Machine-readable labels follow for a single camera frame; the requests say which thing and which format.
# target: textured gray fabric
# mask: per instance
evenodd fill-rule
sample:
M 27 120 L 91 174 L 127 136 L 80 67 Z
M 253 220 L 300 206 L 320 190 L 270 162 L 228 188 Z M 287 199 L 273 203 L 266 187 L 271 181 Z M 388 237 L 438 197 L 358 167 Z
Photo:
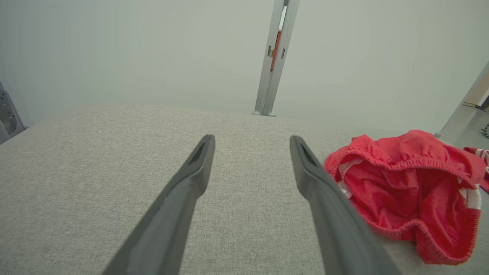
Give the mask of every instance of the textured gray fabric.
M 153 105 L 90 106 L 0 146 L 0 270 L 99 273 L 199 139 L 216 136 L 182 273 L 322 273 L 308 203 L 297 191 L 289 137 L 321 162 L 351 137 L 401 133 Z M 404 273 L 483 273 L 487 209 L 472 258 L 426 266 L 411 243 L 381 240 Z

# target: white wall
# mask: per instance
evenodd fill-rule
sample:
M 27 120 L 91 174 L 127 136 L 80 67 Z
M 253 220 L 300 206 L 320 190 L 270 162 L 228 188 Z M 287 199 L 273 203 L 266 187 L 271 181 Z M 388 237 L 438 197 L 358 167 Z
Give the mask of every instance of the white wall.
M 0 1 L 0 81 L 27 126 L 104 102 L 250 114 L 272 8 L 273 0 Z
M 465 102 L 482 106 L 487 96 L 489 96 L 489 70 L 484 73 L 479 83 L 470 91 Z
M 303 0 L 279 117 L 441 130 L 489 60 L 488 0 Z

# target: wrinkled cloth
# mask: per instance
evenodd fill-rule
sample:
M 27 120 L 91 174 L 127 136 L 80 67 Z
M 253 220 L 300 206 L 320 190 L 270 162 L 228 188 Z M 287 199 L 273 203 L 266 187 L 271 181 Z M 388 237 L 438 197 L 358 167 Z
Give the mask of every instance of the wrinkled cloth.
M 355 137 L 326 158 L 325 169 L 375 232 L 415 241 L 425 263 L 470 257 L 485 172 L 476 155 L 412 130 L 377 141 Z

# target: white stripe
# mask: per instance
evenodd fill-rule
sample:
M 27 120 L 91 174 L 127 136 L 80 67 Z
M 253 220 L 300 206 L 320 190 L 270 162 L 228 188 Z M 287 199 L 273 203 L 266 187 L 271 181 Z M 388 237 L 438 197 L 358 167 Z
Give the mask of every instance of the white stripe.
M 460 195 L 465 199 L 465 202 L 467 202 L 467 188 L 460 188 L 459 189 Z
M 482 208 L 481 192 L 479 191 L 479 184 L 475 186 L 477 189 L 467 189 L 467 208 L 480 210 Z
M 489 158 L 489 153 L 487 150 L 483 150 L 481 154 L 481 159 L 484 161 L 484 164 L 489 163 L 488 159 Z

